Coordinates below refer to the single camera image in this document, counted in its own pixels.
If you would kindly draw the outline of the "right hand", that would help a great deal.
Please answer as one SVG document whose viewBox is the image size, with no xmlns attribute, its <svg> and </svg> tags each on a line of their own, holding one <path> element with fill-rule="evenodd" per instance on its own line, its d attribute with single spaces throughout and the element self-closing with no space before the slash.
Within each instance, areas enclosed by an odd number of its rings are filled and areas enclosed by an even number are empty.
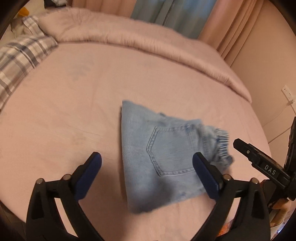
<svg viewBox="0 0 296 241">
<path fill-rule="evenodd" d="M 271 208 L 269 223 L 271 227 L 281 224 L 291 206 L 291 201 L 285 198 L 279 199 Z"/>
</svg>

